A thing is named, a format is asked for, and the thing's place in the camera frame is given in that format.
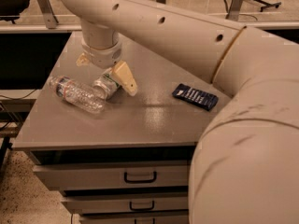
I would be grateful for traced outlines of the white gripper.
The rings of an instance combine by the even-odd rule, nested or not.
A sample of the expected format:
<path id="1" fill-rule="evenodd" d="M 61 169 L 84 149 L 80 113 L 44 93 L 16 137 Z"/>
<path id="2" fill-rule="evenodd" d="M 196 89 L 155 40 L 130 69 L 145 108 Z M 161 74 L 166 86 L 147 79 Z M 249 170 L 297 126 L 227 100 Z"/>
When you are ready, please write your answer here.
<path id="1" fill-rule="evenodd" d="M 85 41 L 82 41 L 82 48 L 83 53 L 81 53 L 76 60 L 77 67 L 89 66 L 91 63 L 103 69 L 108 69 L 113 66 L 111 73 L 112 78 L 120 84 L 130 96 L 137 94 L 137 85 L 131 69 L 127 62 L 121 61 L 121 42 L 118 42 L 111 48 L 95 49 L 88 46 Z"/>

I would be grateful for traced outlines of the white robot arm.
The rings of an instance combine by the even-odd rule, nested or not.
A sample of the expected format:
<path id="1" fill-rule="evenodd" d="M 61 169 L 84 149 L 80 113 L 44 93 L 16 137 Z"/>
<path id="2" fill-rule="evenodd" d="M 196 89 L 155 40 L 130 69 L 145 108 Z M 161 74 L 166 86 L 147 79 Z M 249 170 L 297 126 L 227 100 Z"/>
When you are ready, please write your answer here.
<path id="1" fill-rule="evenodd" d="M 149 0 L 61 0 L 205 82 L 225 105 L 201 134 L 191 224 L 299 224 L 299 46 Z"/>

